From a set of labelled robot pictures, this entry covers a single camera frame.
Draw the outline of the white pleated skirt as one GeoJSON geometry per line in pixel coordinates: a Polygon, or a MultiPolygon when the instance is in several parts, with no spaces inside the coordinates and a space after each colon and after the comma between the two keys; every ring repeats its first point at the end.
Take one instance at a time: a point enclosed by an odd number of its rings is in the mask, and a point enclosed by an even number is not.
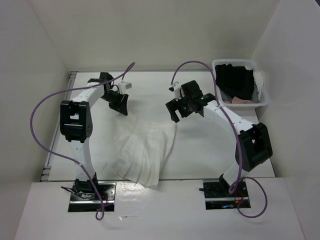
{"type": "Polygon", "coordinates": [[[113,120],[116,158],[110,164],[123,179],[156,187],[175,140],[174,122],[151,122],[134,114],[113,120]]]}

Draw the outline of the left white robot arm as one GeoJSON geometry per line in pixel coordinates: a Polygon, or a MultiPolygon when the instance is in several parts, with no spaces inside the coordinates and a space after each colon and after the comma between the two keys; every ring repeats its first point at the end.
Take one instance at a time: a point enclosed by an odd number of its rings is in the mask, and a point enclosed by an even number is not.
{"type": "Polygon", "coordinates": [[[97,174],[90,154],[90,137],[93,133],[91,108],[102,99],[108,102],[110,109],[127,116],[129,95],[126,90],[132,84],[121,80],[114,84],[114,78],[108,72],[101,72],[98,78],[91,78],[87,88],[71,100],[60,104],[60,133],[65,137],[75,160],[74,194],[82,194],[88,200],[98,197],[97,174]]]}

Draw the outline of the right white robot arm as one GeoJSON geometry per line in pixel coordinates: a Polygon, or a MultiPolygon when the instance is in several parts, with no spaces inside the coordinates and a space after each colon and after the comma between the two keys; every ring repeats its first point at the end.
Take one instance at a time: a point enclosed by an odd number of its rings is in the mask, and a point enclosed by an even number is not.
{"type": "Polygon", "coordinates": [[[254,124],[218,104],[216,97],[203,94],[194,80],[185,84],[174,82],[169,90],[174,93],[174,99],[166,103],[166,108],[175,123],[196,113],[235,136],[235,162],[219,177],[219,192],[231,196],[249,172],[273,155],[267,126],[261,122],[254,124]]]}

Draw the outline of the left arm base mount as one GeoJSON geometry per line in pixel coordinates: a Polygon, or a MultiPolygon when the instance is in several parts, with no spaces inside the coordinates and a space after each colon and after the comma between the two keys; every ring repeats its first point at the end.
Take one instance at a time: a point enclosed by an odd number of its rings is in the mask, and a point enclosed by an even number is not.
{"type": "MultiPolygon", "coordinates": [[[[98,182],[97,189],[106,212],[113,212],[115,210],[116,186],[115,182],[98,182]]],[[[69,213],[95,212],[101,207],[101,201],[94,191],[89,193],[83,191],[76,192],[75,186],[61,186],[61,188],[70,193],[69,213]]]]}

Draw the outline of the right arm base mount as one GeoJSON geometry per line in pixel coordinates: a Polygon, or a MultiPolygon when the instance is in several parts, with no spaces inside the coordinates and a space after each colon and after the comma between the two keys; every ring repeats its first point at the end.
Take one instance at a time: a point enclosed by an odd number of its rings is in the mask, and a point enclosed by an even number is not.
{"type": "Polygon", "coordinates": [[[233,194],[224,193],[218,180],[204,180],[199,191],[204,193],[206,210],[236,209],[238,204],[240,209],[251,208],[247,185],[243,181],[233,194]]]}

